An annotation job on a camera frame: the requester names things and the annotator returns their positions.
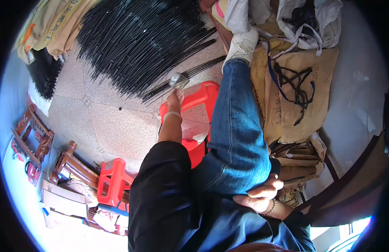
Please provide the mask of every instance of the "speckled floor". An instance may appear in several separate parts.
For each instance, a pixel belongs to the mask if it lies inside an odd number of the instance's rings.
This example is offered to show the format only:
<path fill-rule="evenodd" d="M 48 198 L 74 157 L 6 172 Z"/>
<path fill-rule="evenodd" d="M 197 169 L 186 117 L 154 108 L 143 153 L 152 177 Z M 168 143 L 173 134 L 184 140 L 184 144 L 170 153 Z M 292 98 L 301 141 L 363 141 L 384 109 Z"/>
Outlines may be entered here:
<path fill-rule="evenodd" d="M 212 22 L 202 16 L 206 27 Z M 208 48 L 187 59 L 176 71 L 182 72 L 225 55 L 218 34 L 211 38 L 217 40 Z M 220 83 L 222 63 L 209 68 L 190 80 L 185 95 L 198 90 L 197 84 L 212 80 Z M 86 163 L 96 166 L 102 161 L 123 158 L 126 169 L 138 172 L 147 152 L 157 142 L 160 127 L 158 109 L 165 102 L 166 95 L 150 106 L 141 100 L 120 98 L 116 90 L 105 80 L 92 81 L 90 67 L 77 61 L 76 50 L 65 59 L 65 65 L 56 84 L 55 95 L 49 110 L 49 117 L 39 114 L 43 122 L 55 133 L 55 147 L 59 151 L 67 149 L 73 140 L 77 143 L 76 155 Z M 201 140 L 208 131 L 205 108 L 198 106 L 183 115 L 183 137 Z"/>

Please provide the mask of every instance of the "paper bag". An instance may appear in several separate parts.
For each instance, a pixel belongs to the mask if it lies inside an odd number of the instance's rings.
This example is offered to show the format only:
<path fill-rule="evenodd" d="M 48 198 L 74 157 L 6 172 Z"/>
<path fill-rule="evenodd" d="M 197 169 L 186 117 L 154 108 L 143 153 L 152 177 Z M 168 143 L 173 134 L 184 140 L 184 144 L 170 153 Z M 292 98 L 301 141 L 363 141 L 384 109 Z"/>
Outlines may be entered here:
<path fill-rule="evenodd" d="M 301 72 L 308 67 L 312 68 L 312 73 L 308 75 L 301 85 L 301 89 L 306 92 L 308 99 L 313 94 L 313 88 L 310 82 L 313 81 L 315 86 L 313 101 L 305 109 L 303 119 L 295 126 L 294 124 L 301 117 L 301 107 L 287 101 L 281 93 L 279 94 L 281 103 L 280 143 L 289 144 L 307 139 L 313 132 L 323 126 L 329 104 L 329 91 L 333 77 L 333 69 L 337 61 L 338 53 L 338 48 L 330 48 L 324 49 L 321 56 L 316 56 L 314 50 L 308 50 L 286 53 L 276 59 L 276 62 L 281 67 L 289 68 L 296 72 Z M 285 75 L 292 77 L 294 74 L 286 71 Z M 290 84 L 284 84 L 282 91 L 290 101 L 295 100 L 295 92 Z"/>
<path fill-rule="evenodd" d="M 316 174 L 316 167 L 315 166 L 307 166 L 307 167 L 300 167 L 300 166 L 283 166 L 280 170 L 280 175 L 278 179 L 285 182 L 291 182 L 299 179 L 304 179 L 310 175 Z"/>
<path fill-rule="evenodd" d="M 326 156 L 326 151 L 327 147 L 325 143 L 323 143 L 323 140 L 320 138 L 318 132 L 314 132 L 310 137 L 309 137 L 313 147 L 315 148 L 316 152 L 319 155 L 320 160 L 323 162 Z"/>
<path fill-rule="evenodd" d="M 286 157 L 277 158 L 281 166 L 313 166 L 318 164 L 319 160 L 297 160 Z"/>
<path fill-rule="evenodd" d="M 290 48 L 291 43 L 278 38 L 269 39 L 271 54 L 276 54 Z M 267 51 L 261 46 L 257 47 L 253 53 L 252 63 L 250 64 L 250 77 L 254 85 L 257 101 L 262 110 L 262 116 L 266 115 L 266 86 L 265 75 L 267 69 Z"/>
<path fill-rule="evenodd" d="M 265 72 L 265 104 L 266 111 L 264 116 L 264 139 L 267 145 L 270 145 L 282 135 L 281 132 L 281 102 L 277 86 L 271 79 L 269 69 Z"/>

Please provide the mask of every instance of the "cardboard box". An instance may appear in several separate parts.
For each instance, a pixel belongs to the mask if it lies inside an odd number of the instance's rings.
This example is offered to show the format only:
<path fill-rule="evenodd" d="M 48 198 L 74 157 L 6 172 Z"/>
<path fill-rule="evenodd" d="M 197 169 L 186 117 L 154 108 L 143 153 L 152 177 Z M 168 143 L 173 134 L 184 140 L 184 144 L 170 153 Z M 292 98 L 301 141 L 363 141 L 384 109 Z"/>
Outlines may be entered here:
<path fill-rule="evenodd" d="M 88 217 L 88 208 L 84 195 L 76 194 L 59 186 L 43 181 L 42 202 L 56 212 L 65 215 Z"/>

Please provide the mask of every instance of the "leg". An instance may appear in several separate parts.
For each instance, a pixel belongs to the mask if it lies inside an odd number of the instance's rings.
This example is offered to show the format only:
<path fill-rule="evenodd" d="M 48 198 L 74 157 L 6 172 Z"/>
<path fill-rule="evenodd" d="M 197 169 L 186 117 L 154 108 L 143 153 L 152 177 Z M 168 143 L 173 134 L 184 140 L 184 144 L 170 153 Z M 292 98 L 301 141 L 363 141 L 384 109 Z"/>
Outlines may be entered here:
<path fill-rule="evenodd" d="M 232 58 L 223 74 L 212 116 L 210 151 L 192 170 L 192 179 L 200 192 L 230 197 L 264 183 L 271 164 L 248 63 Z"/>

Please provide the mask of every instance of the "floor tile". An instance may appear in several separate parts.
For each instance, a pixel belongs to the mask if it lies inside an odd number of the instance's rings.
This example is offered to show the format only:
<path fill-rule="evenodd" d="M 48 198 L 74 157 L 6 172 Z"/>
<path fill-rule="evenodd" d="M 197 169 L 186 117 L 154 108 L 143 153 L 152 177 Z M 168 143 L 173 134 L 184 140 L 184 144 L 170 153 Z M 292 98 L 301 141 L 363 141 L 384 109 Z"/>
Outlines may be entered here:
<path fill-rule="evenodd" d="M 200 19 L 204 22 L 204 27 L 209 29 L 214 27 L 214 23 L 206 12 L 200 14 Z"/>
<path fill-rule="evenodd" d="M 110 85 L 110 79 L 104 79 L 101 83 L 102 77 L 92 81 L 86 74 L 84 76 L 86 94 L 93 102 L 150 113 L 154 111 L 154 108 L 159 109 L 161 106 L 161 99 L 158 99 L 149 106 L 142 104 L 142 99 L 140 98 L 127 100 L 126 96 L 121 97 L 117 89 Z"/>
<path fill-rule="evenodd" d="M 96 167 L 105 160 L 103 156 L 103 150 L 99 147 L 92 148 L 84 144 L 77 144 L 77 148 L 74 151 L 74 155 L 84 164 Z"/>
<path fill-rule="evenodd" d="M 83 63 L 76 61 L 75 50 L 66 57 L 59 77 L 57 78 L 55 95 L 81 99 L 85 95 Z"/>
<path fill-rule="evenodd" d="M 98 103 L 89 111 L 103 150 L 141 160 L 155 144 L 158 120 L 151 113 Z"/>
<path fill-rule="evenodd" d="M 116 159 L 116 158 L 121 158 L 121 159 L 125 160 L 126 161 L 125 170 L 131 174 L 138 173 L 138 171 L 140 170 L 141 163 L 142 163 L 142 160 L 132 159 L 132 158 L 128 158 L 126 156 L 120 156 L 120 155 L 116 155 L 116 154 L 113 154 L 110 152 L 105 152 L 103 154 L 103 156 L 105 157 L 105 159 L 104 159 L 105 162 L 112 161 L 113 159 Z"/>
<path fill-rule="evenodd" d="M 206 63 L 206 62 L 208 62 L 210 60 L 213 60 L 215 58 L 218 58 L 218 57 L 226 55 L 226 53 L 224 51 L 224 46 L 222 44 L 221 38 L 218 36 L 218 33 L 215 32 L 207 40 L 210 40 L 210 39 L 215 39 L 216 42 L 213 43 L 212 45 L 204 48 L 203 50 L 201 50 L 200 52 L 196 53 L 195 55 L 191 56 L 190 58 L 188 58 L 184 62 L 180 63 L 173 70 L 178 72 L 178 73 L 181 73 L 183 71 L 186 71 L 186 70 L 189 70 L 191 68 L 197 67 L 200 64 Z M 209 72 L 211 72 L 212 74 L 217 74 L 217 75 L 222 76 L 221 67 L 220 67 L 220 72 L 219 73 L 217 71 L 209 71 Z M 218 82 L 218 80 L 214 80 L 214 79 L 203 79 L 200 82 L 203 82 L 203 81 L 206 81 L 206 80 Z"/>
<path fill-rule="evenodd" d="M 97 148 L 98 142 L 91 125 L 87 106 L 82 100 L 54 96 L 49 110 L 48 127 L 56 133 L 55 142 Z"/>

